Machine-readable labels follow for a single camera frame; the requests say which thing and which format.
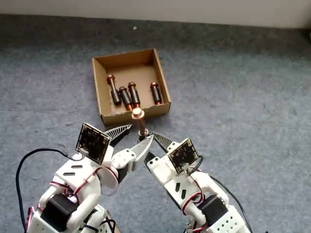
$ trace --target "metal bolt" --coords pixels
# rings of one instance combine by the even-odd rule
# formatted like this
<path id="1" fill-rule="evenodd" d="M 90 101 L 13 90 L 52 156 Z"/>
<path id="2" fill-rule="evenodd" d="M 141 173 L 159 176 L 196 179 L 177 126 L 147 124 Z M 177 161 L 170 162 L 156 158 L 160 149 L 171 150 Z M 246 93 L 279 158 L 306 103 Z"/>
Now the metal bolt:
<path id="1" fill-rule="evenodd" d="M 120 105 L 122 103 L 118 90 L 115 85 L 116 77 L 113 74 L 107 76 L 107 83 L 111 86 L 111 97 L 115 105 Z"/>
<path id="2" fill-rule="evenodd" d="M 128 83 L 128 90 L 131 94 L 132 102 L 136 108 L 140 108 L 140 99 L 134 82 Z"/>

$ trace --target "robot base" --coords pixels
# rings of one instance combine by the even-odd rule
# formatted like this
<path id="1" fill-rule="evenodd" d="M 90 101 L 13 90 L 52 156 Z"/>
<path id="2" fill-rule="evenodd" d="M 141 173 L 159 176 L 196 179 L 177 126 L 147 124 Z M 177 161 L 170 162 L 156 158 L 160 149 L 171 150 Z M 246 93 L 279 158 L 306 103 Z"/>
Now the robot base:
<path id="1" fill-rule="evenodd" d="M 111 219 L 111 216 L 110 216 L 109 212 L 107 210 L 105 210 L 102 206 L 97 205 L 95 207 L 95 209 L 97 211 L 102 212 L 104 218 Z M 98 228 L 98 230 L 101 233 L 113 233 L 111 231 L 112 229 L 111 229 L 111 227 L 110 227 L 110 225 L 108 223 L 105 223 L 102 226 L 100 226 Z M 92 229 L 87 229 L 87 228 L 84 228 L 83 230 L 80 230 L 78 228 L 78 229 L 76 229 L 74 231 L 70 231 L 70 230 L 67 229 L 63 233 L 81 233 L 81 232 L 83 232 L 83 233 L 94 233 L 94 231 Z M 41 218 L 41 212 L 36 211 L 34 216 L 33 216 L 33 218 L 32 218 L 32 220 L 31 220 L 31 223 L 29 225 L 27 233 L 59 233 L 59 232 L 56 231 L 53 227 L 51 227 L 46 221 L 44 221 Z M 117 226 L 115 227 L 114 233 L 120 233 L 120 231 L 119 231 Z"/>

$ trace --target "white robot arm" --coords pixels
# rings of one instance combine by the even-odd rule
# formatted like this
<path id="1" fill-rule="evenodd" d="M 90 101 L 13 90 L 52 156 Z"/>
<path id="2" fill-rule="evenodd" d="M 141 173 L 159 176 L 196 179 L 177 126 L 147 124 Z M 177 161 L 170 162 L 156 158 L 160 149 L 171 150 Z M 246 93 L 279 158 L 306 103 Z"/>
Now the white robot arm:
<path id="1" fill-rule="evenodd" d="M 192 142 L 185 139 L 177 143 L 150 133 L 166 155 L 159 158 L 149 152 L 145 164 L 182 213 L 190 217 L 185 232 L 250 233 L 236 208 L 229 205 L 227 194 L 208 174 L 198 169 L 200 163 L 191 166 L 203 159 L 196 154 Z"/>
<path id="2" fill-rule="evenodd" d="M 101 132 L 83 123 L 73 158 L 54 175 L 49 189 L 40 198 L 37 211 L 28 220 L 28 233 L 113 232 L 115 222 L 98 205 L 102 190 L 116 189 L 124 177 L 146 157 L 153 136 L 130 149 L 113 155 L 115 146 L 132 125 Z"/>

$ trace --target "cardboard box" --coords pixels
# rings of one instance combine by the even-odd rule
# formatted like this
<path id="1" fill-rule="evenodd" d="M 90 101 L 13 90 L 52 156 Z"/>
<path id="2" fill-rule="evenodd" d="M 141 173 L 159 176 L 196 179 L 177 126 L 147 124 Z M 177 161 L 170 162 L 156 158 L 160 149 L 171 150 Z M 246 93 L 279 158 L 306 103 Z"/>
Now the cardboard box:
<path id="1" fill-rule="evenodd" d="M 113 74 L 116 88 L 135 82 L 140 98 L 140 107 L 145 111 L 145 118 L 168 113 L 171 98 L 166 86 L 162 67 L 155 49 L 128 52 L 123 54 L 95 57 L 92 59 L 94 80 L 100 116 L 106 126 L 130 123 L 131 112 L 124 104 L 115 106 L 111 98 L 111 87 L 107 75 Z M 159 84 L 162 104 L 155 105 L 150 84 Z"/>

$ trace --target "copper bolt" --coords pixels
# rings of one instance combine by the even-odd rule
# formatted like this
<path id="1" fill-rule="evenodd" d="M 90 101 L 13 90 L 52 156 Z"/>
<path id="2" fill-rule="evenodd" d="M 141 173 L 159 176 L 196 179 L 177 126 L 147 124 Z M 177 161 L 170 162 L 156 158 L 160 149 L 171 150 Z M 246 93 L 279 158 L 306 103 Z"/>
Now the copper bolt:
<path id="1" fill-rule="evenodd" d="M 136 84 L 134 82 L 129 82 L 128 83 L 128 90 L 130 92 L 131 99 L 132 99 L 134 106 L 136 108 L 140 108 L 140 99 L 139 99 L 138 92 L 136 90 Z"/>
<path id="2" fill-rule="evenodd" d="M 119 92 L 116 89 L 115 85 L 116 77 L 113 74 L 109 74 L 107 76 L 107 83 L 111 86 L 111 97 L 115 105 L 120 105 L 122 103 L 121 98 L 119 96 Z"/>
<path id="3" fill-rule="evenodd" d="M 126 109 L 128 111 L 132 111 L 133 110 L 133 108 L 132 108 L 132 100 L 131 100 L 129 94 L 127 93 L 127 91 L 126 91 L 126 87 L 125 86 L 121 86 L 119 88 L 119 93 L 120 93 L 120 96 L 122 98 L 122 101 L 123 101 L 124 105 L 126 106 Z"/>
<path id="4" fill-rule="evenodd" d="M 156 105 L 159 105 L 162 103 L 160 89 L 158 87 L 159 87 L 159 85 L 155 82 L 150 84 L 150 89 L 151 89 L 152 96 L 154 98 L 154 102 Z"/>
<path id="5" fill-rule="evenodd" d="M 139 134 L 144 136 L 148 134 L 144 121 L 145 112 L 141 108 L 134 108 L 132 111 L 132 119 L 136 120 L 139 124 Z"/>

